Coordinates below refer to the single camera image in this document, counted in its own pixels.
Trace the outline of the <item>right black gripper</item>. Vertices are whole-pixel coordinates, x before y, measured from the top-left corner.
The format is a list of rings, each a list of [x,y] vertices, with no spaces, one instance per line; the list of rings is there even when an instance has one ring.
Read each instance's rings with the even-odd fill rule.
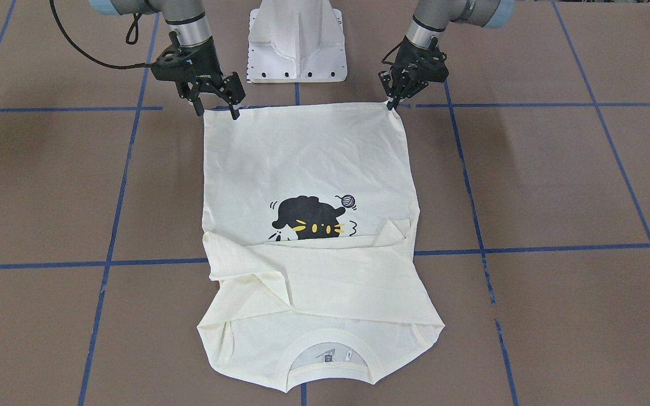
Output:
[[[214,39],[189,47],[181,45],[178,38],[170,40],[171,45],[152,64],[155,79],[174,82],[179,97],[188,100],[197,116],[204,115],[200,95],[206,93],[224,100],[232,120],[237,120],[245,91],[238,73],[225,76],[220,69]]]

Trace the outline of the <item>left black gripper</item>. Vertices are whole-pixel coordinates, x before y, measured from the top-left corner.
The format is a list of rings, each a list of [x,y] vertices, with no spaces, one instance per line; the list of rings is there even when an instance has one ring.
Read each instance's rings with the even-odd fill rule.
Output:
[[[443,83],[449,76],[446,58],[446,54],[438,48],[436,38],[426,41],[425,48],[404,38],[390,50],[381,61],[389,65],[389,69],[379,72],[388,98],[387,109],[396,109],[401,100],[417,95],[431,82]]]

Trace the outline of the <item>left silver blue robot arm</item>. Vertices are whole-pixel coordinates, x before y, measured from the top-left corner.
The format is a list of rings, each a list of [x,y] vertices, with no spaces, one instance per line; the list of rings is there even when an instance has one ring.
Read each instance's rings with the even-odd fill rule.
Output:
[[[379,73],[394,110],[431,83],[446,82],[449,70],[441,38],[449,24],[500,28],[508,23],[514,1],[420,1],[402,41],[383,57],[389,68]]]

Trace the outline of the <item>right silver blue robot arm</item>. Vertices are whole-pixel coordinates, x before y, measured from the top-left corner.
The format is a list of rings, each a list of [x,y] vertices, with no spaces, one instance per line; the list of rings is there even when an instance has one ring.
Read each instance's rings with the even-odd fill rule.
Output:
[[[225,75],[220,68],[214,39],[202,1],[91,1],[102,15],[152,15],[161,13],[169,28],[170,46],[151,67],[156,80],[175,83],[180,98],[188,100],[197,116],[203,116],[201,93],[227,103],[233,119],[245,98],[238,74]]]

